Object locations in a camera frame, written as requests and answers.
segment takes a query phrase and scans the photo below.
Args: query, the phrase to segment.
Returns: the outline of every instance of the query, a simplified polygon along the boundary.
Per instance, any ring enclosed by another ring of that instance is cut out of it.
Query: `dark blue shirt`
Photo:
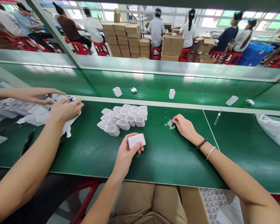
[[[229,27],[227,28],[221,36],[219,36],[219,43],[216,47],[214,47],[215,51],[224,51],[228,45],[228,43],[237,36],[239,32],[239,28]]]

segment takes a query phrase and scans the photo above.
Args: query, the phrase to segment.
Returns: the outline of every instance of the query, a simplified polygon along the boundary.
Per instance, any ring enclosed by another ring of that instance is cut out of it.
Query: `silver bangle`
[[[207,157],[206,157],[206,160],[208,160],[208,156],[209,156],[209,154],[211,154],[211,152],[212,152],[212,150],[215,148],[215,146],[208,152],[208,155],[207,155]]]

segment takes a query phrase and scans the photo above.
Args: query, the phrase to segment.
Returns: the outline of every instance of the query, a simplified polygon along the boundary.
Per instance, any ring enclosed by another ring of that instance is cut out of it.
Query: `bracelet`
[[[211,152],[212,152],[212,150],[215,148],[215,146],[209,151],[209,153],[208,153],[208,155],[207,155],[207,157],[206,157],[206,160],[208,160],[208,156],[209,156],[209,154],[211,154]]]
[[[203,142],[202,142],[200,145],[198,145],[198,146],[197,146],[197,149],[200,149],[200,148],[201,148],[201,146],[203,146],[203,144],[204,144],[204,143],[206,143],[207,141],[208,141],[208,139],[207,139],[207,138],[206,138],[206,139],[204,139],[204,140],[203,140]]]

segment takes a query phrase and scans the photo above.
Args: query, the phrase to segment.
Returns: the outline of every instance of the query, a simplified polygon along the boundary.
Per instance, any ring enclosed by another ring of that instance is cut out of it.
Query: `white t-shirt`
[[[151,34],[152,47],[158,47],[162,43],[162,34],[165,33],[165,26],[162,20],[155,18],[149,22],[147,31]]]
[[[93,18],[87,18],[84,22],[85,30],[90,34],[90,38],[93,42],[102,43],[103,37],[100,35],[99,29],[103,29],[101,23]]]
[[[15,36],[27,36],[16,22],[15,17],[7,11],[0,9],[0,23]]]
[[[242,49],[240,49],[240,47],[242,46],[243,42],[247,39],[247,37],[250,35],[251,32],[252,32],[251,30],[245,30],[245,31],[241,32],[235,38],[235,46],[233,48],[234,51],[236,51],[236,52],[243,52],[248,47],[248,44],[249,44],[251,38],[248,41],[248,43],[246,44],[246,46],[244,46]]]
[[[188,48],[193,45],[193,38],[196,37],[196,25],[192,22],[191,30],[189,31],[189,19],[186,23],[180,28],[180,33],[184,38],[183,48]]]

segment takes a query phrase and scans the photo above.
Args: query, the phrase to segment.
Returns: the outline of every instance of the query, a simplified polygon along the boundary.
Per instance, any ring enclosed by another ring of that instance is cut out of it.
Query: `brown shirt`
[[[80,39],[81,35],[76,29],[76,24],[73,20],[64,16],[59,16],[57,20],[69,40],[73,41]]]

